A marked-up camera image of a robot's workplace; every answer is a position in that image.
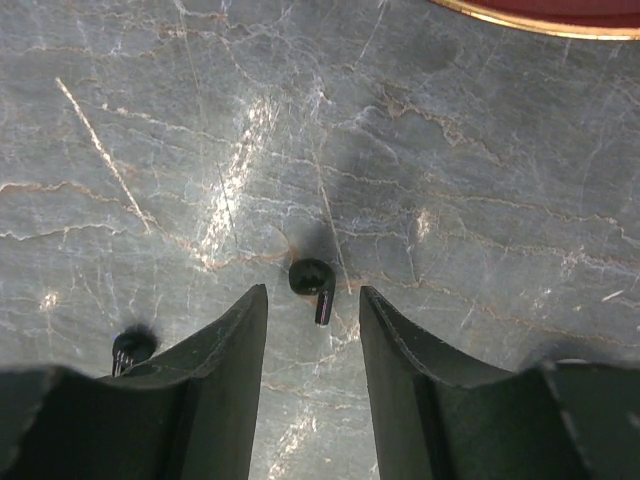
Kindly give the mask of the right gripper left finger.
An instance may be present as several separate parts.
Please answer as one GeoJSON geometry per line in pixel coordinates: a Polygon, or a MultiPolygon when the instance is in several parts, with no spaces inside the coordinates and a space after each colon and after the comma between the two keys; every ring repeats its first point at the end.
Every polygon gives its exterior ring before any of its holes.
{"type": "Polygon", "coordinates": [[[219,319],[118,377],[1,372],[5,479],[245,479],[267,332],[252,286],[219,319]]]}

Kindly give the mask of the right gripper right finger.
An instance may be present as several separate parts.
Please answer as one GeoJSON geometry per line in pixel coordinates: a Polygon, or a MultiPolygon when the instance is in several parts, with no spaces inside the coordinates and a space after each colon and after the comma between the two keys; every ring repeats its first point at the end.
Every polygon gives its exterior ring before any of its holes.
{"type": "Polygon", "coordinates": [[[475,359],[360,291],[359,324],[384,479],[635,479],[639,368],[475,359]]]}

